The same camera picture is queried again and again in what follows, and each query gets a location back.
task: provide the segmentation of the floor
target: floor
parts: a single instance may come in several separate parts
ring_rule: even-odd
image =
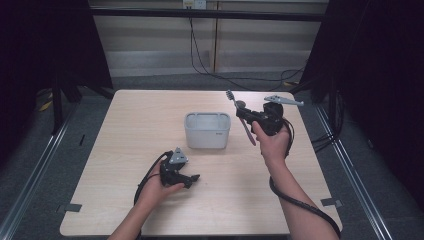
[[[228,73],[228,79],[236,77],[276,78],[281,73]],[[243,90],[231,81],[213,79],[198,74],[162,75],[149,77],[115,78],[118,89],[196,89],[225,91]],[[243,87],[268,90],[276,83],[245,81]],[[289,87],[282,85],[279,91]],[[22,133],[22,143],[9,159],[0,174],[0,234],[13,239],[104,239],[94,237],[63,237],[60,223],[63,214],[57,213],[59,205],[69,203],[85,162],[108,110],[110,100],[82,88],[80,103],[64,101],[64,113],[70,116],[60,144],[52,151],[44,170],[34,177],[34,169],[40,166],[40,157],[49,141],[58,140],[51,136],[53,112],[49,108],[39,112],[38,107],[46,95],[38,99],[37,109]],[[310,139],[316,140],[326,134],[325,124],[318,109],[326,109],[327,103],[316,105],[310,100],[308,91],[295,95],[305,102],[299,107]],[[359,126],[345,111],[340,144],[347,153],[348,162],[343,163],[336,152],[336,145],[329,145],[317,152],[318,161],[334,199],[342,206],[338,208],[343,223],[342,239],[424,239],[424,214],[414,200],[391,174],[378,152],[370,148],[368,139]],[[368,197],[361,196],[352,179]],[[22,200],[22,193],[31,192]],[[15,224],[5,224],[13,219]],[[238,236],[238,239],[285,239],[286,236]]]

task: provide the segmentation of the metal rail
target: metal rail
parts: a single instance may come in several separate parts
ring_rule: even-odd
[[[328,123],[329,119],[325,110],[323,109],[323,107],[317,106],[316,111],[318,113],[322,125],[325,128],[325,131],[327,132],[327,135],[331,136],[332,130]],[[332,145],[378,239],[392,240],[393,238],[389,232],[389,229],[387,228],[383,217],[380,214],[380,211],[377,209],[371,196],[368,194],[368,191],[365,188],[365,185],[363,184],[361,178],[359,177],[359,174],[356,171],[352,161],[350,160],[350,157],[347,154],[342,142],[337,139],[333,142]]]
[[[42,7],[37,9],[43,14],[89,14],[97,16],[129,16],[129,17],[173,17],[173,18],[215,18],[215,19],[251,19],[274,21],[324,22],[334,20],[325,14],[310,13],[278,13],[278,12],[247,12],[225,10],[196,9],[148,9],[128,7]]]
[[[13,204],[12,208],[7,213],[2,225],[0,226],[0,239],[9,240],[12,239],[13,235],[18,228],[19,223],[22,220],[22,217],[28,208],[32,197],[37,190],[47,168],[53,158],[54,153],[56,152],[57,147],[62,141],[63,136],[65,135],[66,129],[68,128],[69,121],[73,116],[77,104],[73,104],[72,109],[62,127],[57,131],[56,135],[53,135],[46,148],[44,149],[43,154],[38,160],[37,165],[35,166],[31,176],[28,178],[24,188],[19,194],[17,200]]]

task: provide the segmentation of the wire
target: wire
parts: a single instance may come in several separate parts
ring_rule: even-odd
[[[297,199],[294,199],[294,198],[292,198],[292,197],[289,197],[289,196],[287,196],[286,194],[284,194],[284,193],[282,193],[282,192],[280,192],[276,187],[275,187],[275,184],[274,184],[274,180],[271,178],[271,177],[269,177],[269,187],[271,188],[271,190],[278,196],[278,197],[280,197],[280,198],[282,198],[282,199],[284,199],[284,200],[286,200],[287,202],[289,202],[289,203],[291,203],[291,204],[294,204],[294,205],[296,205],[296,206],[298,206],[298,207],[300,207],[300,208],[303,208],[303,209],[305,209],[305,210],[307,210],[307,211],[309,211],[309,212],[311,212],[311,213],[313,213],[313,214],[315,214],[315,215],[317,215],[317,216],[319,216],[319,217],[321,217],[321,218],[323,218],[324,220],[326,220],[332,227],[333,227],[333,229],[334,229],[334,231],[336,232],[336,234],[337,234],[337,236],[340,238],[340,235],[341,235],[341,233],[340,233],[340,229],[339,229],[339,226],[337,225],[337,223],[330,217],[330,216],[328,216],[326,213],[324,213],[323,211],[321,211],[321,210],[319,210],[318,208],[316,208],[316,207],[313,207],[313,206],[311,206],[311,205],[309,205],[309,204],[307,204],[307,203],[304,203],[304,202],[302,202],[302,201],[299,201],[299,200],[297,200]]]
[[[341,134],[343,123],[344,123],[344,111],[345,111],[345,104],[344,101],[339,93],[336,93],[336,123],[335,128],[333,129],[331,134],[325,134],[318,139],[315,139],[312,142],[312,144],[320,143],[319,145],[315,145],[315,153],[320,152],[321,150],[325,149],[327,146],[331,145],[339,139],[339,136]]]
[[[287,152],[286,152],[286,157],[289,155],[289,151],[290,151],[290,148],[291,148],[291,146],[292,146],[292,144],[293,144],[293,141],[294,141],[294,128],[293,128],[293,125],[287,120],[287,119],[284,119],[284,121],[283,121],[283,124],[287,127],[287,129],[288,129],[288,132],[289,132],[289,143],[288,143],[288,146],[287,146]],[[313,207],[313,206],[311,206],[311,205],[309,205],[309,204],[307,204],[307,203],[304,203],[304,202],[302,202],[302,201],[299,201],[299,200],[297,200],[297,199],[295,199],[295,198],[292,198],[292,197],[289,197],[288,195],[286,195],[286,194],[284,194],[284,193],[282,193],[282,192],[280,192],[278,189],[277,189],[277,187],[275,186],[275,184],[274,184],[274,180],[272,179],[272,177],[269,177],[269,187],[271,188],[271,190],[278,196],[278,197],[280,197],[281,199],[283,199],[283,200],[285,200],[285,201],[287,201],[287,202],[289,202],[289,203],[291,203],[291,204],[294,204],[294,205],[296,205],[296,206],[298,206],[298,207],[300,207],[300,208],[303,208],[303,209],[305,209],[305,210],[307,210],[307,211],[309,211],[309,212],[311,212],[311,213],[313,213],[313,214],[315,214],[315,215],[317,215],[317,216],[319,216],[319,217],[321,217],[321,218],[323,218],[325,221],[327,221],[332,227],[333,227],[333,229],[334,229],[334,231],[336,232],[336,234],[338,235],[338,237],[340,238],[340,229],[339,229],[339,226],[336,224],[336,222],[330,217],[330,216],[328,216],[326,213],[324,213],[323,211],[321,211],[320,209],[318,209],[318,208],[316,208],[316,207]]]
[[[155,162],[153,163],[153,165],[150,167],[149,171],[147,171],[147,173],[146,173],[146,175],[144,176],[143,180],[141,180],[140,184],[138,185],[137,191],[135,192],[135,196],[134,196],[134,205],[136,204],[136,202],[137,202],[137,200],[138,200],[138,197],[140,196],[141,190],[143,190],[143,187],[144,187],[144,185],[146,185],[147,181],[148,181],[151,177],[156,176],[156,175],[159,175],[159,174],[153,174],[152,176],[149,176],[149,175],[150,175],[150,173],[152,172],[153,168],[156,166],[156,164],[157,164],[160,160],[162,160],[162,158],[163,158],[164,156],[168,156],[168,155],[170,155],[170,154],[172,154],[172,151],[165,152],[165,153],[163,153],[162,155],[160,155],[160,156],[159,156],[159,158],[158,158],[158,159],[156,159],[156,161],[155,161]]]
[[[227,77],[223,77],[223,76],[220,76],[220,75],[217,75],[217,74],[210,73],[210,72],[209,72],[209,71],[205,68],[205,66],[204,66],[204,64],[203,64],[203,61],[202,61],[202,59],[201,59],[201,57],[200,57],[199,47],[198,47],[198,45],[197,45],[196,36],[195,36],[195,34],[194,34],[194,30],[193,30],[193,20],[192,20],[192,18],[189,18],[189,22],[190,22],[190,29],[191,29],[191,30],[190,30],[190,35],[191,35],[191,37],[190,37],[190,56],[191,56],[191,65],[192,65],[193,69],[194,69],[197,73],[199,73],[199,74],[201,74],[201,75],[211,76],[211,77],[214,77],[214,78],[216,78],[216,79],[225,80],[225,81],[230,82],[231,84],[233,84],[233,85],[235,85],[235,86],[238,86],[238,87],[240,87],[240,88],[242,88],[242,89],[245,89],[245,90],[248,90],[248,91],[263,91],[263,90],[251,89],[251,88],[245,87],[245,86],[243,86],[243,85],[240,85],[240,84],[238,84],[238,83],[234,82],[233,80],[252,80],[252,81],[278,82],[278,85],[277,85],[277,86],[275,86],[275,87],[273,87],[273,88],[270,88],[270,89],[268,89],[268,90],[265,90],[265,91],[274,91],[274,90],[279,89],[279,88],[283,85],[283,81],[284,81],[284,80],[288,80],[288,79],[293,78],[293,77],[294,77],[294,76],[296,76],[297,74],[299,74],[299,73],[303,72],[303,70],[304,70],[304,68],[305,68],[305,67],[302,67],[301,69],[289,69],[289,70],[285,70],[285,71],[283,71],[283,72],[281,73],[281,75],[280,75],[280,78],[279,78],[279,79],[252,78],[252,77],[233,77],[233,78],[227,78]],[[194,65],[194,57],[193,57],[193,43],[194,43],[194,46],[195,46],[195,48],[196,48],[197,58],[199,59],[200,65],[201,65],[202,70],[203,70],[204,72],[199,71],[199,70],[196,68],[196,66]],[[287,73],[287,72],[293,72],[293,71],[294,71],[294,73],[293,73],[293,74],[291,74],[290,76],[288,76],[288,77],[283,77],[283,75],[284,75],[285,73]]]
[[[154,177],[154,176],[163,176],[163,174],[156,173],[156,174],[150,175],[150,176],[147,178],[147,180],[149,180],[150,178],[152,178],[152,177]]]

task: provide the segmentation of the wall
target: wall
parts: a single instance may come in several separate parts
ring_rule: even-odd
[[[91,0],[91,6],[181,9],[182,0]],[[324,13],[327,1],[207,1],[207,9]],[[95,16],[112,77],[193,73],[202,69],[188,19]],[[283,71],[306,64],[320,23],[193,19],[209,72]]]

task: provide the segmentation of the white plastic box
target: white plastic box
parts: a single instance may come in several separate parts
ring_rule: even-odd
[[[190,148],[225,148],[231,127],[230,116],[221,112],[192,112],[184,127]]]

